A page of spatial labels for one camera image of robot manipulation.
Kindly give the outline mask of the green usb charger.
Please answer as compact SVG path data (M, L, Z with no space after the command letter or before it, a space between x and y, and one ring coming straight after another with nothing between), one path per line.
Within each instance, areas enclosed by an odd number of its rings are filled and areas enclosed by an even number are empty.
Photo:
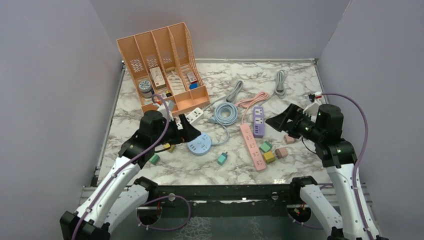
M260 146L259 149L263 152L263 153L267 153L270 152L272 150L273 146L271 143L269 143L268 141L264 141Z

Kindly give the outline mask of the yellow usb charger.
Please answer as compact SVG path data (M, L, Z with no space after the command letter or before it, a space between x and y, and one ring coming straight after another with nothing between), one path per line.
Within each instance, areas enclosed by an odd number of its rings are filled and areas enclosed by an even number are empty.
M265 152L262 156L266 164L271 164L276 160L276 157L271 151Z

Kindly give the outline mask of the teal usb charger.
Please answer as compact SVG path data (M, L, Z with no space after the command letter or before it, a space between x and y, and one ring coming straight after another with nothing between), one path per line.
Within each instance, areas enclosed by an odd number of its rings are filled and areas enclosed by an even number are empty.
M221 155L217 159L217 163L222 166L228 159L227 152L222 152Z

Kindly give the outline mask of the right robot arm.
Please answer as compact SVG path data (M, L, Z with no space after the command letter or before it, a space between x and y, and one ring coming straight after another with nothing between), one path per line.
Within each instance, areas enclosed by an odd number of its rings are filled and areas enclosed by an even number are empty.
M326 232L327 239L382 240L360 184L355 149L341 137L343 121L344 115L336 105L320 105L316 120L312 121L301 107L292 103L265 122L278 132L314 143L315 152L335 190L339 211L324 197L311 176L293 178L288 196L296 204L306 203Z

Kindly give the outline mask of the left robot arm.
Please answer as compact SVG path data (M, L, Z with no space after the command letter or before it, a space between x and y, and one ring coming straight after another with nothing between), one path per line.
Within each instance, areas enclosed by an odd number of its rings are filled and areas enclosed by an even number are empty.
M138 178L126 191L124 188L153 157L157 145L188 143L201 135L184 114L179 115L182 128L174 118L157 110L148 110L139 128L120 149L118 158L105 179L74 212L66 211L60 218L65 240L108 240L115 228L141 205L157 200L157 184Z

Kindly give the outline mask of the white power strip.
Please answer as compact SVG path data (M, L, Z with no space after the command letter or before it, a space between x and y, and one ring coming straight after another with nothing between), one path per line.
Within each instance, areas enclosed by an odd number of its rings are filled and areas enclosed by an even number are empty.
M199 107L196 107L194 110L192 110L190 113L186 114L186 119L191 125L194 125L196 122L198 122L204 115L204 111L200 109Z

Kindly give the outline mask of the round blue power strip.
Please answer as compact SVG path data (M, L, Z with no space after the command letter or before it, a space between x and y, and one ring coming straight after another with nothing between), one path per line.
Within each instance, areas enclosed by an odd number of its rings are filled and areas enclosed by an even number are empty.
M211 137L202 132L200 136L187 143L188 150L195 156L203 156L207 154L212 147Z

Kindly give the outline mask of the pink usb charger upper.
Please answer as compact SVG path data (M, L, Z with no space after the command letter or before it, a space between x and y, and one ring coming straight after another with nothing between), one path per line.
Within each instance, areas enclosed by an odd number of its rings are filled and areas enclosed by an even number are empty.
M297 142L297 139L296 139L296 138L294 138L294 137L289 136L288 134L286 134L286 135L284 136L284 141L285 141L285 143L286 143L287 145L290 145L290 144L294 144L294 143L296 143L296 142Z

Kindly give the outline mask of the pink usb charger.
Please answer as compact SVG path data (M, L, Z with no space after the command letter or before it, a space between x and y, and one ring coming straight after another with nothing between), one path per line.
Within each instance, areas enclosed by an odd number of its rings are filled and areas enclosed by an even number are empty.
M286 158L289 155L289 152L286 147L279 147L274 151L274 153L278 159Z
M297 142L297 139L296 139L296 138L294 138L294 137L289 136L288 134L286 134L286 135L284 136L284 141L285 141L285 143L286 143L287 145L290 145L290 144L294 144L294 143L296 143L296 142Z

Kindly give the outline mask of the yellow charger left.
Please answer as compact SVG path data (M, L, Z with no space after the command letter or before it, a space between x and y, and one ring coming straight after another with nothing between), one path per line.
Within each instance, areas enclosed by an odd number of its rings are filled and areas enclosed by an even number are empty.
M172 153L172 152L175 150L175 148L176 148L176 145L174 145L174 144L166 143L166 144L164 145L164 149L165 149L166 151L170 152L170 153Z

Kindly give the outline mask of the pink usb charger lower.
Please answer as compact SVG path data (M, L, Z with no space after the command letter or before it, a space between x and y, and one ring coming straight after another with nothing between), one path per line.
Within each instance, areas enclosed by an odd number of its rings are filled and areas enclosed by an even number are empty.
M286 147L279 147L274 151L274 153L278 159L286 158L289 155L289 152Z

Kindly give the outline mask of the pink power strip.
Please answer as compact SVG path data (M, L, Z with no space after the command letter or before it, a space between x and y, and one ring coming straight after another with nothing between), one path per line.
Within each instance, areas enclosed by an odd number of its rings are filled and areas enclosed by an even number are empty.
M267 165L262 157L257 142L253 136L250 126L246 123L240 125L240 131L246 143L247 150L251 156L252 163L257 171L262 171L267 168Z

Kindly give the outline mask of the white red box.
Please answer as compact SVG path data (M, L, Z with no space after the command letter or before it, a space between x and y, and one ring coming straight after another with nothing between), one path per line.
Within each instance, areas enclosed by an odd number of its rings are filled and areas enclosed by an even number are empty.
M160 67L159 66L153 67L149 71L150 71L150 75L152 77L154 86L157 89L164 88L166 86L166 81L164 79L164 76L162 74Z

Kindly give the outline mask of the orange desk file organizer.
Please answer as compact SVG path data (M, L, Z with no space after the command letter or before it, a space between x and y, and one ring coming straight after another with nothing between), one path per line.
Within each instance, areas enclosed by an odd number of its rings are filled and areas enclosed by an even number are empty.
M184 22L117 39L122 59L136 88L143 112L157 109L156 101L142 97L138 84L151 82L155 94L169 92L175 102L173 116L186 114L210 102L208 89L200 76L190 31ZM156 88L150 69L160 67L166 86Z

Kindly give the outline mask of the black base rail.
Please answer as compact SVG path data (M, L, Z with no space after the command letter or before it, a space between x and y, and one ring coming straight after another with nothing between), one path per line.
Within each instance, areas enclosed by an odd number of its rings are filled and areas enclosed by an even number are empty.
M300 206L300 189L290 184L159 185L149 200L136 208L142 220L191 217L286 217Z

